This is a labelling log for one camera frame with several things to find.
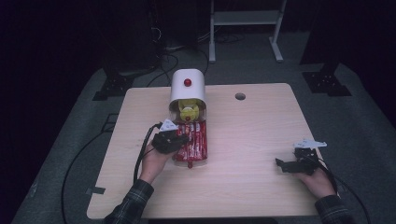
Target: gray carpet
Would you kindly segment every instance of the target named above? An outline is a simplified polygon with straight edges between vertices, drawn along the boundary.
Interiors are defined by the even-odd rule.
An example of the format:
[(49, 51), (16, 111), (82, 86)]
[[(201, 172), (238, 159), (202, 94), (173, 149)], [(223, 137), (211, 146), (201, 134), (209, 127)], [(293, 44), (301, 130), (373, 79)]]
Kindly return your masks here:
[[(242, 41), (217, 45), (217, 61), (208, 66), (205, 84), (289, 83), (315, 139), (328, 144), (321, 149), (321, 154), (332, 171), (360, 196), (372, 223), (394, 223), (395, 129), (363, 88), (359, 77), (343, 65), (337, 68), (335, 75), (352, 96), (329, 97), (325, 93), (311, 93), (302, 72), (318, 71), (321, 64), (299, 65), (308, 33), (280, 34), (278, 44), (285, 59), (283, 63), (276, 62), (268, 42), (269, 35), (245, 35)], [(208, 45), (203, 44), (200, 49), (207, 54)], [(197, 68), (204, 71), (206, 68), (205, 55), (200, 51), (185, 49), (173, 55), (178, 58), (176, 69)], [(174, 58), (163, 58), (165, 70), (174, 64)], [(158, 69), (137, 78), (134, 87), (146, 87), (161, 72)], [(105, 79), (103, 70), (92, 75), (43, 164), (34, 183), (35, 188), (26, 196), (13, 223), (63, 223), (61, 190), (69, 164), (84, 145), (101, 132), (107, 115), (120, 111), (122, 97), (92, 100)], [(167, 84), (166, 77), (162, 76), (150, 86)], [(89, 144), (70, 170), (64, 188), (67, 223), (99, 222), (86, 216), (91, 198), (87, 189), (95, 184), (110, 137), (111, 133), (103, 133)], [(358, 223), (366, 223), (361, 207), (352, 194), (349, 191), (340, 194)], [(320, 223), (318, 217), (275, 219), (279, 224)]]

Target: table top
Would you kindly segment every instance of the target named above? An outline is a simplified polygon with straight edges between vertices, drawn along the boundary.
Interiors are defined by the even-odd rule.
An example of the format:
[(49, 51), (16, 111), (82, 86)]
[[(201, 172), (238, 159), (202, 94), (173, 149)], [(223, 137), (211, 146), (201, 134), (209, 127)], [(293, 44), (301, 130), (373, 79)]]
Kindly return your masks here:
[[(89, 218), (105, 217), (132, 186), (148, 129), (169, 117), (170, 92), (162, 87), (126, 93), (96, 182), (97, 188), (106, 190), (92, 195)], [(246, 99), (237, 100), (237, 93)], [(291, 87), (214, 85), (206, 86), (205, 94), (207, 164), (189, 169), (169, 160), (154, 180), (155, 190), (142, 217), (316, 215), (315, 198), (275, 162), (275, 158), (295, 161), (293, 144), (314, 139)]]

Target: hand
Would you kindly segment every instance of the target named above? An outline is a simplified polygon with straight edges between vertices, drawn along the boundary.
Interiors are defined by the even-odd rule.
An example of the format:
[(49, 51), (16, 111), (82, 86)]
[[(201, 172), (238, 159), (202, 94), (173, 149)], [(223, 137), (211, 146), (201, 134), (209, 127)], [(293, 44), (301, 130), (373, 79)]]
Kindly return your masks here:
[(329, 195), (336, 195), (332, 183), (322, 169), (317, 169), (312, 175), (303, 173), (293, 174), (306, 184), (312, 194), (318, 199)]
[(148, 182), (154, 181), (155, 177), (163, 171), (163, 167), (175, 153), (162, 154), (149, 143), (145, 149), (146, 156), (142, 160), (142, 173), (139, 179)]

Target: plaid sleeve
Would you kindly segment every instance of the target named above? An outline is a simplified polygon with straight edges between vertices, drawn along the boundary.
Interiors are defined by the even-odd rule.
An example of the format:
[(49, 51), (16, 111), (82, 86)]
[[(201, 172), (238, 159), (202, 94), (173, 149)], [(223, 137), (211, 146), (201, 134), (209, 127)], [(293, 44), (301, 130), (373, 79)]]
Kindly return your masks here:
[(355, 224), (352, 215), (337, 195), (321, 198), (315, 203), (323, 224)]
[(143, 210), (154, 192), (154, 188), (145, 181), (137, 179), (122, 203), (114, 208), (113, 212), (105, 217), (106, 224), (138, 224)]

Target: white shelf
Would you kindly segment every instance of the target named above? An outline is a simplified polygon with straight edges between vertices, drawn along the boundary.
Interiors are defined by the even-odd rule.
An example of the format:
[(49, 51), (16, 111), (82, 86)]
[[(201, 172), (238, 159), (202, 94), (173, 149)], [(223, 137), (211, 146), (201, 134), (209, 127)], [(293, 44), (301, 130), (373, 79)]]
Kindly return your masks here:
[(278, 10), (215, 12), (214, 25), (276, 24)]

